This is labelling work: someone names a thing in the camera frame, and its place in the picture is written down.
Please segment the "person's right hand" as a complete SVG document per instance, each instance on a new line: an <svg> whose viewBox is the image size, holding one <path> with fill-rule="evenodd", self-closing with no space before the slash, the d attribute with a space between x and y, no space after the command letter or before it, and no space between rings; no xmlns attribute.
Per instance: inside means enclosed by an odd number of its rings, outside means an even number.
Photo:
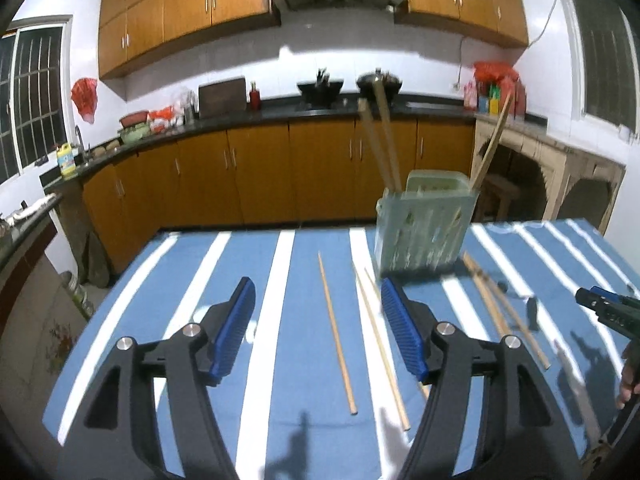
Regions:
<svg viewBox="0 0 640 480"><path fill-rule="evenodd" d="M632 396L639 393L639 379L636 375L639 373L639 343L631 341L627 344L622 358L624 367L622 376L620 376L620 392L616 399L616 406L621 410Z"/></svg>

